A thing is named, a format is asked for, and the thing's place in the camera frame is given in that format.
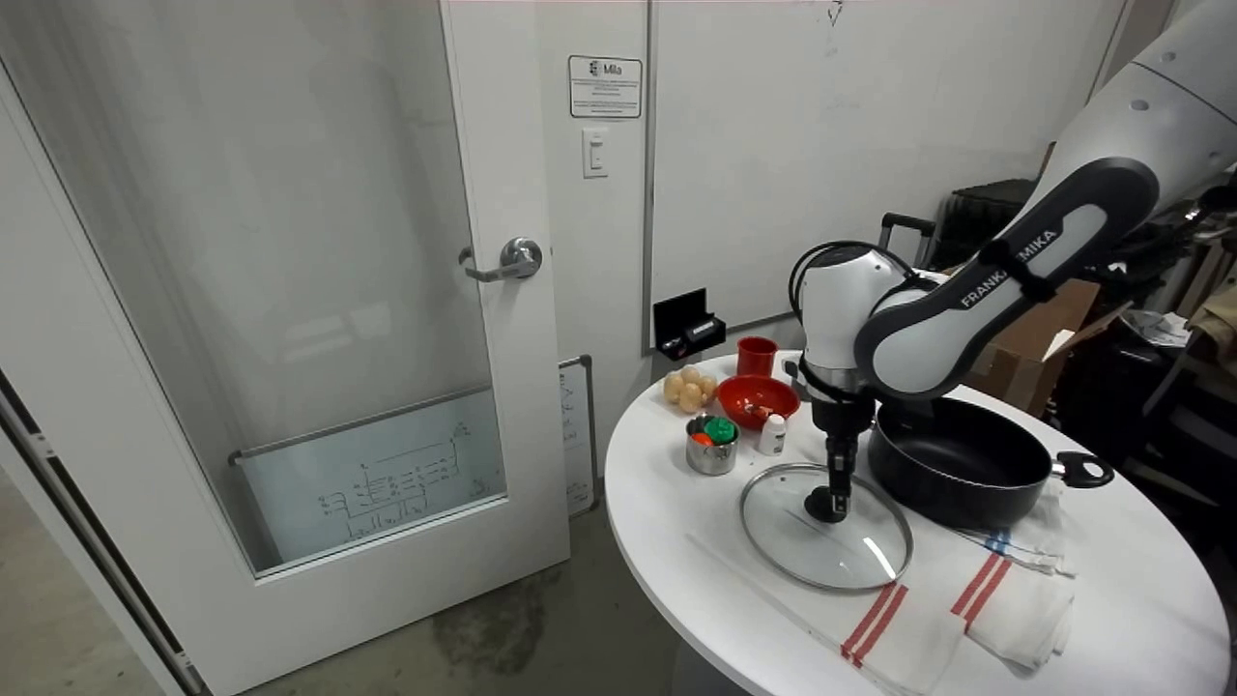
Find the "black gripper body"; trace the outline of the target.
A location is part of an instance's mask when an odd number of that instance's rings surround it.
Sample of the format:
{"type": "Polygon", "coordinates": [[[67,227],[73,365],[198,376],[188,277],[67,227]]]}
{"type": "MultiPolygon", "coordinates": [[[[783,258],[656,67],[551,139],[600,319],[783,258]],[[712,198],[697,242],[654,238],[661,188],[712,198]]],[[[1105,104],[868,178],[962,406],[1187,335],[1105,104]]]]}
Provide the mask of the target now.
{"type": "Polygon", "coordinates": [[[854,475],[854,453],[857,453],[857,435],[868,429],[872,423],[872,398],[867,392],[857,395],[822,395],[810,406],[810,423],[822,432],[828,444],[828,473],[831,495],[852,495],[852,475],[854,475]]]}

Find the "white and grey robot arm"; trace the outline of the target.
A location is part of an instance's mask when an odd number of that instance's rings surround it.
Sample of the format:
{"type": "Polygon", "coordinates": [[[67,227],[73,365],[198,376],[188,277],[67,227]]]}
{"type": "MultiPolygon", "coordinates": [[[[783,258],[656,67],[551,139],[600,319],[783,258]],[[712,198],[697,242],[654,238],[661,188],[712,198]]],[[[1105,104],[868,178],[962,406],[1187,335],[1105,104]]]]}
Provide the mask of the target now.
{"type": "Polygon", "coordinates": [[[872,406],[946,395],[993,334],[1232,162],[1237,0],[1199,0],[1085,100],[1015,215],[938,285],[877,242],[809,247],[790,269],[797,381],[828,432],[828,483],[809,513],[846,519],[872,406]]]}

